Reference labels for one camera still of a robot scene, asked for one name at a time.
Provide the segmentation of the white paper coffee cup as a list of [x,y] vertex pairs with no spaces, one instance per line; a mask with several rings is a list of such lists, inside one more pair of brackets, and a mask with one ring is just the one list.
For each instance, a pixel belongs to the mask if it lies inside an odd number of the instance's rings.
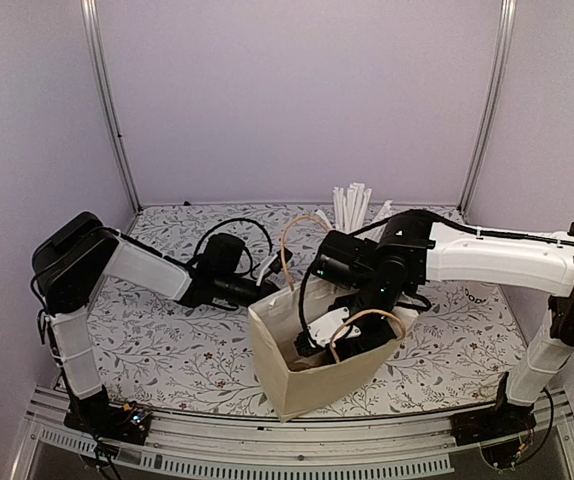
[[464,293],[470,303],[481,305],[488,302],[494,289],[493,284],[469,282],[464,286]]

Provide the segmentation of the cream paper bag with handles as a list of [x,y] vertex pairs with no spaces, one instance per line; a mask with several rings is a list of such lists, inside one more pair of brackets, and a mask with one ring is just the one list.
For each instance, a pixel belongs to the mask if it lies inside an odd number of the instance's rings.
[[[422,240],[422,270],[426,259],[428,232],[409,212],[393,216],[382,233],[409,230]],[[326,352],[300,356],[294,341],[302,331],[298,315],[299,295],[304,295],[306,325],[329,312],[339,297],[350,292],[314,275],[304,275],[301,283],[282,289],[248,309],[256,377],[281,421],[288,421],[327,406],[354,392],[376,373],[402,344],[420,313],[396,306],[384,315],[402,337],[350,358],[332,357]],[[352,337],[359,334],[353,322],[364,311],[349,316],[344,327]]]

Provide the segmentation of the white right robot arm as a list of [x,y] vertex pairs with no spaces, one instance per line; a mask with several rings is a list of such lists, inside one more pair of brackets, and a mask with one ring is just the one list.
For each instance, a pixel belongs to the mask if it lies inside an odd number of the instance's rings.
[[538,332],[485,412],[484,427],[494,436],[506,435],[531,412],[574,353],[574,223],[563,231],[531,233],[406,210],[350,233],[329,232],[304,276],[349,292],[329,313],[309,321],[306,288],[299,288],[296,351],[304,357],[326,352],[335,363],[399,338],[386,324],[389,315],[404,297],[428,308],[418,292],[428,282],[475,282],[546,295]]

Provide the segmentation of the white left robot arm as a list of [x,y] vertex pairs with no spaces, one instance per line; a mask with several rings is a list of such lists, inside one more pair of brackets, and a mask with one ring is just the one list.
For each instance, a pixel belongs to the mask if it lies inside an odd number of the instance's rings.
[[31,257],[32,293],[41,304],[42,329],[61,369],[78,419],[95,434],[115,426],[88,329],[89,315],[108,280],[123,281],[184,307],[233,311],[277,292],[271,254],[241,272],[249,250],[231,234],[211,230],[187,261],[146,245],[83,211],[41,243]]

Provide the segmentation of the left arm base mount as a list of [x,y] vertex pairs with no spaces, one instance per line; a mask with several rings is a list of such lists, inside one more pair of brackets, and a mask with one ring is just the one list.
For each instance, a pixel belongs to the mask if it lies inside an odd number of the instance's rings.
[[71,395],[64,425],[94,437],[144,445],[151,424],[151,410],[136,401],[115,406],[102,388],[88,398]]

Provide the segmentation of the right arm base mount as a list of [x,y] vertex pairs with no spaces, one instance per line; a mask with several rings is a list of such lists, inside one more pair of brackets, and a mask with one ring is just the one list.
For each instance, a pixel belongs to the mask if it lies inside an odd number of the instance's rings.
[[533,408],[511,404],[502,395],[491,407],[452,415],[451,435],[457,446],[488,442],[481,449],[483,460],[497,470],[514,468],[533,445]]

